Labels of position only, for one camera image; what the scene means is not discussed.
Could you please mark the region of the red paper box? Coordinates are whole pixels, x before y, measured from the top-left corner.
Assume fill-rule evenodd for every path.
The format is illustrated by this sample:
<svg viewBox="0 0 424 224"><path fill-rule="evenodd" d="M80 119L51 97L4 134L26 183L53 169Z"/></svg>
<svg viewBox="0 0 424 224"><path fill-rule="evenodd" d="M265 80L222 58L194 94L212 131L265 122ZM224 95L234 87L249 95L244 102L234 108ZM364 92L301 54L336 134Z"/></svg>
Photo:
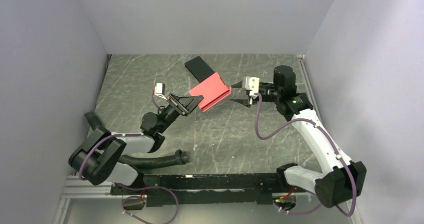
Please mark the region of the red paper box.
<svg viewBox="0 0 424 224"><path fill-rule="evenodd" d="M203 96L202 101L198 104L198 107L202 110L202 112L206 112L214 105L228 97L231 93L232 88L226 86L217 72L189 91L191 96Z"/></svg>

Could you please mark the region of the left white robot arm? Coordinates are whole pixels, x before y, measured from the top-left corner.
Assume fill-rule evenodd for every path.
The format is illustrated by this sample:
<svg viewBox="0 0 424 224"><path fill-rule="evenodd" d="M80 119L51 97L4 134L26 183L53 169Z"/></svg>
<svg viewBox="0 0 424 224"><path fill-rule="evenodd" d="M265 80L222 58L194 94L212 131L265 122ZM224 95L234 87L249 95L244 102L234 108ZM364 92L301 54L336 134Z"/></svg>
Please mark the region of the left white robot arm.
<svg viewBox="0 0 424 224"><path fill-rule="evenodd" d="M165 140L164 131L179 117L187 116L202 102L203 96L180 97L169 94L168 105L161 112L143 115L140 131L117 133L108 130L95 112L85 113L92 133L70 155L68 164L81 180L92 185L105 181L120 182L131 194L139 193L144 181L135 168L119 162L123 155L153 153Z"/></svg>

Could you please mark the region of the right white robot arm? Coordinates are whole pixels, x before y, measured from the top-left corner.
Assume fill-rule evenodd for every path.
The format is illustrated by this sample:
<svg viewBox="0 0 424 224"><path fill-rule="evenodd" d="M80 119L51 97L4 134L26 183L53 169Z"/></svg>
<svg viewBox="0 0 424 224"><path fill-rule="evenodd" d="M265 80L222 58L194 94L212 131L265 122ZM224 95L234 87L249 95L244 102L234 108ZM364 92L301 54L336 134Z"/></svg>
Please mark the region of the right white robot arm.
<svg viewBox="0 0 424 224"><path fill-rule="evenodd" d="M246 76L232 87L246 92L246 99L235 99L235 102L245 107L257 105L254 130L259 139L268 140L292 125L318 160L320 172L295 163L277 168L275 184L280 191L287 192L292 187L299 187L315 194L326 208L338 208L347 201L351 201L352 208L356 206L367 169L362 162L354 162L327 132L307 94L297 91L296 74L290 66L275 67L271 83ZM277 111L286 119L286 123L266 136L259 131L259 115L264 102L274 103Z"/></svg>

